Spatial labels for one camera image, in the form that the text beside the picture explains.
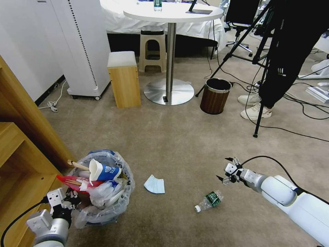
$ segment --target trash can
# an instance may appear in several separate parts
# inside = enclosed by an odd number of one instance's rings
[[[107,166],[122,168],[122,173],[127,179],[127,184],[124,186],[124,192],[120,198],[109,207],[96,207],[92,204],[87,207],[80,205],[82,208],[78,206],[72,213],[74,226],[78,229],[84,228],[87,225],[104,225],[109,222],[115,222],[117,217],[126,211],[130,194],[135,188],[133,173],[127,162],[118,152],[107,149],[90,151],[89,154],[79,160],[78,163],[88,167],[91,159],[95,159]],[[78,176],[78,173],[79,169],[74,168],[69,175]]]
[[[208,79],[203,90],[201,110],[213,115],[222,113],[231,87],[232,84],[226,80],[220,78]]]

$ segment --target beige carpet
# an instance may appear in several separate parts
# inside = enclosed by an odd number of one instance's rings
[[[250,37],[248,41],[255,50],[258,41]],[[220,60],[227,51],[220,52]],[[241,49],[237,54],[247,56]],[[324,57],[323,53],[310,55],[302,72],[310,72],[315,60]],[[216,69],[216,60],[211,66]],[[258,66],[231,58],[223,69],[251,82]],[[208,74],[205,57],[175,59],[174,77],[190,81],[195,91]],[[163,77],[165,74],[154,69],[139,74],[142,106],[138,108],[117,109],[109,87],[100,101],[73,100],[64,92],[58,113],[42,110],[77,159],[94,149],[118,151],[136,181],[127,211],[117,223],[82,230],[71,227],[68,246],[315,246],[314,239],[260,194],[243,184],[224,186],[215,175],[224,174],[225,157],[237,156],[244,161],[269,155],[278,159],[300,186],[328,200],[329,143],[263,128],[259,137],[253,138],[254,125],[240,117],[244,106],[236,99],[244,91],[237,85],[220,115],[202,112],[201,97],[178,106],[154,104],[145,98],[143,87]],[[217,77],[237,81],[222,72]],[[318,81],[307,82],[315,85]],[[318,103],[305,92],[306,87],[296,85],[289,92]],[[57,88],[41,106],[56,100],[59,93]],[[305,110],[315,117],[325,116],[310,107]],[[309,119],[299,104],[285,99],[262,124],[329,139],[328,120]],[[246,167],[287,177],[276,163],[263,158]],[[143,187],[151,174],[164,179],[164,195]],[[222,191],[223,202],[197,214],[194,205],[216,189]]]

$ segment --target water bottle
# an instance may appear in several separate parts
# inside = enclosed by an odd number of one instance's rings
[[[203,210],[207,210],[209,208],[216,207],[218,204],[220,204],[223,200],[223,195],[219,190],[213,191],[206,195],[203,198],[203,201],[200,202],[197,206],[195,206],[196,212],[201,212]]]
[[[162,0],[153,0],[154,11],[162,11]]]

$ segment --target blue and white paper cup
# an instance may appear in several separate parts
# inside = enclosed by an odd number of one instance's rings
[[[119,167],[110,167],[99,163],[97,160],[92,159],[89,163],[89,181],[93,185],[92,181],[106,181],[114,180],[122,172],[122,169]]]

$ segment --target beige stool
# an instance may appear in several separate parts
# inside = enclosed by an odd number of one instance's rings
[[[166,41],[165,32],[163,28],[158,26],[145,26],[141,30],[141,45],[139,56],[139,71],[145,72],[145,66],[156,65],[160,66],[161,72],[166,71],[167,58],[166,58]],[[149,51],[147,49],[147,42],[149,40],[155,40],[159,43],[159,51]],[[158,55],[160,59],[147,59],[149,55]]]
[[[137,63],[133,51],[111,52],[107,69],[118,108],[140,106]]]

